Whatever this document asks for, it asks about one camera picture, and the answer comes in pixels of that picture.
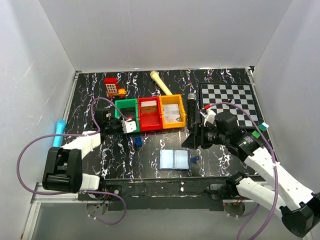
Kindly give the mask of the navy blue card holder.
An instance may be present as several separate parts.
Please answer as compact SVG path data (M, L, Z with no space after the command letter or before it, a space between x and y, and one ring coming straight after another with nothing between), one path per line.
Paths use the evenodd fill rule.
M189 150L163 149L159 152L159 170L188 171L191 163L200 159L199 156L191 157Z

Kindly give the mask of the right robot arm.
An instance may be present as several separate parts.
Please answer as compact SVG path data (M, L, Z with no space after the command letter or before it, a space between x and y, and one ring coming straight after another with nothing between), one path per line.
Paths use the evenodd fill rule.
M262 186L237 172L218 189L232 197L244 197L276 214L295 236L305 237L320 222L320 195L302 185L263 146L262 138L244 132L230 112L209 113L204 123L195 123L182 147L208 149L224 145L227 150L254 169L272 188Z

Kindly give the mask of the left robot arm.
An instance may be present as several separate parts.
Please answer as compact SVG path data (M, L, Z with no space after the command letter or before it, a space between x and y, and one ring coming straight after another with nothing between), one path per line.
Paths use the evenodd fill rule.
M122 123L108 110L101 108L94 111L94 118L95 121L91 121L82 132L83 136L49 149L42 179L45 190L77 193L99 189L100 177L83 173L82 160L108 135L121 132Z

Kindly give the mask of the white cards in yellow bin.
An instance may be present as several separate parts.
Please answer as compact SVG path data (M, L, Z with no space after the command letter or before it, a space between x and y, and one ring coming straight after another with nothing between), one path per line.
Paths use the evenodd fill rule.
M177 123L181 121L180 108L178 104L163 105L164 121L166 124Z

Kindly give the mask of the orange cards in red bin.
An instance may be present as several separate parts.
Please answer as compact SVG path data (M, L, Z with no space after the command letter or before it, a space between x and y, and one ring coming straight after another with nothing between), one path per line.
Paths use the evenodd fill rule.
M156 100L142 101L140 103L141 114L151 114L158 111L158 104Z

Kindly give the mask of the green plastic bin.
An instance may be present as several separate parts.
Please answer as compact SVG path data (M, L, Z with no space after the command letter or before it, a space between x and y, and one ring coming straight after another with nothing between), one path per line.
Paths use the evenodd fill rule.
M138 100L136 98L116 100L115 105L121 113L117 109L115 109L114 117L121 121L131 118L136 122L137 126L137 130L133 133L140 132Z

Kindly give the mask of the blue toy brick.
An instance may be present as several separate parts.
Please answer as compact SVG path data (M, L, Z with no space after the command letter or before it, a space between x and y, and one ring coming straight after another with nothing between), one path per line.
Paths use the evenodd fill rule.
M134 138L134 143L136 147L141 147L143 145L143 140L140 136Z

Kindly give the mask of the red plastic bin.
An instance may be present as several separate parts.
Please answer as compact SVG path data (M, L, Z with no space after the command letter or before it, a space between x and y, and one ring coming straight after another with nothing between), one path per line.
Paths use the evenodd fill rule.
M140 103L145 101L157 101L157 112L141 114ZM163 129L162 112L158 96L140 97L137 99L139 128L141 132L160 131Z

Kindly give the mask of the black microphone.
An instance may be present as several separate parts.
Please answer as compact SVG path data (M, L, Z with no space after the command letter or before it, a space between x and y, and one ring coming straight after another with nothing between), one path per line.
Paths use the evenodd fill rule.
M187 96L187 129L191 131L196 123L197 95L191 92Z

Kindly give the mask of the yellow plastic bin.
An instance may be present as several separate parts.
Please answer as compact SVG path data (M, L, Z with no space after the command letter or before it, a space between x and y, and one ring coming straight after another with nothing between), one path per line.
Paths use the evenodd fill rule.
M186 112L180 94L160 96L159 103L164 129L184 128L186 126Z

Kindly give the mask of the light blue toy microphone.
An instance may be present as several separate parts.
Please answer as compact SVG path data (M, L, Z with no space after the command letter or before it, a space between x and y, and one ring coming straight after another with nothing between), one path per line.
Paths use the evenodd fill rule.
M67 123L64 119L58 120L56 124L55 137L52 144L53 147L59 148L61 146L63 137L60 135L62 135L65 132L66 124Z

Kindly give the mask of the black white chessboard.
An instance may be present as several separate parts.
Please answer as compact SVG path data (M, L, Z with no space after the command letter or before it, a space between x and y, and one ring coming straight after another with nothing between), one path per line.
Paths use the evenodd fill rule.
M250 84L231 83L200 83L199 84L200 107L212 105L215 113L230 112L237 119L240 127L252 128L263 122L256 97Z

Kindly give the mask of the yellow green brick stack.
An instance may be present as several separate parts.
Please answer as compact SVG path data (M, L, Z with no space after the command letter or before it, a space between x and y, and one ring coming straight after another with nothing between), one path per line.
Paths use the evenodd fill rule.
M252 135L258 139L262 135L262 133L264 133L268 128L269 128L269 125L267 123L263 122L258 126L259 131L254 130L252 132Z

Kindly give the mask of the beige wooden microphone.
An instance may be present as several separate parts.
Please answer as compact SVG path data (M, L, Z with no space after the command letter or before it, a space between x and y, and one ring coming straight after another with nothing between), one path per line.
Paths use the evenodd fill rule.
M160 89L164 92L165 95L171 96L172 92L166 86L166 84L162 81L159 74L156 71L150 72L151 79L160 87Z

